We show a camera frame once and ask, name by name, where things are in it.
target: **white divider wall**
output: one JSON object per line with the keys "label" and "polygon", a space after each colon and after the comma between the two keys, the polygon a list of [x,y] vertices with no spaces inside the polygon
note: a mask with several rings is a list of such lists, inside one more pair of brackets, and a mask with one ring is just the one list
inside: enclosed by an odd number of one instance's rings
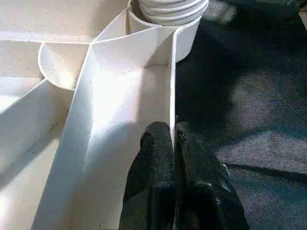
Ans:
{"label": "white divider wall", "polygon": [[0,229],[30,229],[67,110],[43,80],[0,114]]}
{"label": "white divider wall", "polygon": [[87,44],[42,43],[38,66],[52,84],[74,90],[84,62]]}
{"label": "white divider wall", "polygon": [[10,109],[0,114],[0,173],[38,141],[66,110],[51,84],[43,80]]}
{"label": "white divider wall", "polygon": [[71,201],[77,193],[76,186],[81,179],[93,124],[91,75],[98,66],[89,53],[85,57],[62,138],[32,225],[34,230],[69,229]]}
{"label": "white divider wall", "polygon": [[93,129],[74,230],[117,229],[128,170],[153,121],[170,124],[172,33],[153,28],[93,44]]}
{"label": "white divider wall", "polygon": [[90,46],[33,230],[118,227],[142,132],[174,126],[172,41],[152,28]]}

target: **white plastic structure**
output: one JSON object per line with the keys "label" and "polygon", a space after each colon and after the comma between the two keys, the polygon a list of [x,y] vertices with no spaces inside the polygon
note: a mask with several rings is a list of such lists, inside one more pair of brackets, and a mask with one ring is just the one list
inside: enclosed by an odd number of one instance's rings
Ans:
{"label": "white plastic structure", "polygon": [[124,0],[0,6],[0,229],[117,229],[145,127],[170,126],[175,67],[200,18],[142,20]]}

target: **white floor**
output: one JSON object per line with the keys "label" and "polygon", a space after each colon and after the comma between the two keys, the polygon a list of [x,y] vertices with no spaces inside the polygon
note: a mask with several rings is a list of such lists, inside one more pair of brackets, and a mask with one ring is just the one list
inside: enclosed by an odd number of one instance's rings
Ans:
{"label": "white floor", "polygon": [[0,76],[0,113],[29,92],[40,81],[40,78]]}
{"label": "white floor", "polygon": [[29,230],[64,124],[58,123],[0,174],[0,230]]}

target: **white cup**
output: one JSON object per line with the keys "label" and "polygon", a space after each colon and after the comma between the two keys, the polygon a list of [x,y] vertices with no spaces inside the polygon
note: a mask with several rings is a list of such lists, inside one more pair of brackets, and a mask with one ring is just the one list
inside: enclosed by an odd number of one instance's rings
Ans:
{"label": "white cup", "polygon": [[198,11],[199,9],[204,8],[208,2],[209,0],[195,0],[193,4],[173,8],[152,8],[140,2],[140,8],[142,12],[148,16],[174,17]]}
{"label": "white cup", "polygon": [[192,4],[196,0],[140,0],[143,4],[152,8],[174,8]]}
{"label": "white cup", "polygon": [[170,17],[148,15],[145,12],[145,9],[143,9],[141,5],[140,5],[140,10],[143,13],[144,17],[153,23],[164,26],[180,26],[188,24],[189,22],[192,22],[193,20],[199,18],[203,14],[203,12],[207,9],[208,4],[209,1],[206,0],[201,6],[197,7],[196,9],[193,9],[192,11],[180,15],[176,15],[175,12],[172,13],[173,16]]}

